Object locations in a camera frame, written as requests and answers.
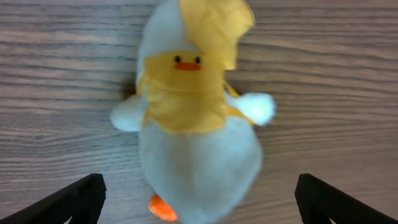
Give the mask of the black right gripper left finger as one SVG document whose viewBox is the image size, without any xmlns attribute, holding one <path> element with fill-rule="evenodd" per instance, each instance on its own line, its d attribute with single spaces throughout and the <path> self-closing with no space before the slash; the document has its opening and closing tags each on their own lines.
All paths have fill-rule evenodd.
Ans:
<svg viewBox="0 0 398 224">
<path fill-rule="evenodd" d="M 90 174 L 1 220 L 1 224 L 97 224 L 106 200 L 101 174 Z"/>
</svg>

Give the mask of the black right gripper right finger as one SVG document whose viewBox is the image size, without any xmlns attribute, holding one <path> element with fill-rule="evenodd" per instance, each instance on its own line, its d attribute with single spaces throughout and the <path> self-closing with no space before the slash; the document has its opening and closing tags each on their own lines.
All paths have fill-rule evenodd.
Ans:
<svg viewBox="0 0 398 224">
<path fill-rule="evenodd" d="M 303 224 L 397 224 L 311 174 L 299 175 L 295 199 Z"/>
</svg>

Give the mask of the white plush duck toy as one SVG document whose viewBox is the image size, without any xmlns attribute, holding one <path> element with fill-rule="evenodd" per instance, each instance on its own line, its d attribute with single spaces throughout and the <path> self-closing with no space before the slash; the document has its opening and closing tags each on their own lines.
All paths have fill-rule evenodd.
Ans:
<svg viewBox="0 0 398 224">
<path fill-rule="evenodd" d="M 139 157 L 162 220 L 215 223 L 241 203 L 262 166 L 254 128 L 275 115 L 266 93 L 238 94 L 240 38 L 255 18 L 243 0 L 159 4 L 137 55 L 136 92 L 111 112 L 139 135 Z"/>
</svg>

